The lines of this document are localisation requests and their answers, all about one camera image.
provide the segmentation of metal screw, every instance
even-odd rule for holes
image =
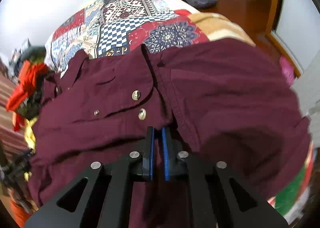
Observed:
[[[140,156],[140,153],[138,151],[132,151],[129,156],[133,159],[137,158]]]
[[[227,167],[227,164],[226,164],[226,162],[224,162],[224,161],[219,161],[219,162],[217,162],[217,165],[216,165],[218,168],[222,168],[222,169],[224,169],[224,168],[226,168]]]
[[[189,153],[186,151],[180,151],[178,153],[178,157],[180,157],[180,158],[187,158],[188,156],[189,156]]]
[[[92,162],[91,163],[91,168],[92,169],[98,169],[99,167],[101,167],[101,163],[98,161]]]

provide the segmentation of pink object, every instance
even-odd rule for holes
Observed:
[[[293,85],[294,83],[294,72],[293,72],[293,67],[292,65],[288,62],[288,60],[284,57],[281,56],[279,60],[282,74],[287,80],[287,84],[289,86]]]

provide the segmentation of dark clothing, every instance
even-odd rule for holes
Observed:
[[[135,90],[141,92],[137,101]],[[177,126],[186,150],[227,162],[267,199],[301,169],[308,124],[280,70],[238,40],[156,54],[141,46],[93,60],[80,50],[61,79],[54,74],[44,81],[29,186],[41,206],[93,161],[107,164],[130,153],[148,126],[170,125]],[[155,153],[160,166],[158,145]],[[158,175],[152,184],[134,185],[130,227],[186,222],[183,186]]]

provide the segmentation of wooden door frame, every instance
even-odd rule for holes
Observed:
[[[278,42],[278,40],[273,36],[271,33],[274,31],[278,25],[279,18],[280,18],[280,12],[282,8],[282,1],[283,0],[271,0],[271,7],[269,12],[269,18],[268,23],[266,27],[265,35],[268,38],[268,40],[275,46],[275,48],[281,53],[282,56],[284,56],[289,63],[292,65],[294,74],[296,77],[300,77],[301,73],[296,66],[296,64],[291,59],[290,55],[287,53],[287,51],[284,49],[281,43]]]

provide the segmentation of silver rivet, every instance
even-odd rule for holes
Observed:
[[[222,168],[222,169],[224,169],[224,168],[226,168],[227,167],[227,164],[226,164],[226,162],[224,162],[224,161],[219,161],[219,162],[217,162],[217,165],[216,165],[218,168]]]
[[[101,167],[101,163],[98,161],[92,162],[91,163],[91,168],[92,169],[98,169],[99,167]]]
[[[147,111],[144,108],[141,108],[138,116],[140,120],[144,120],[147,116]]]
[[[180,157],[180,158],[187,158],[188,156],[189,156],[189,153],[186,151],[180,151],[178,153],[178,157]]]
[[[133,100],[139,100],[140,95],[141,95],[141,93],[140,93],[138,90],[135,90],[135,91],[132,93],[132,99],[133,99]]]
[[[131,158],[135,159],[140,156],[140,153],[138,151],[132,151],[132,152],[130,152],[129,156]]]

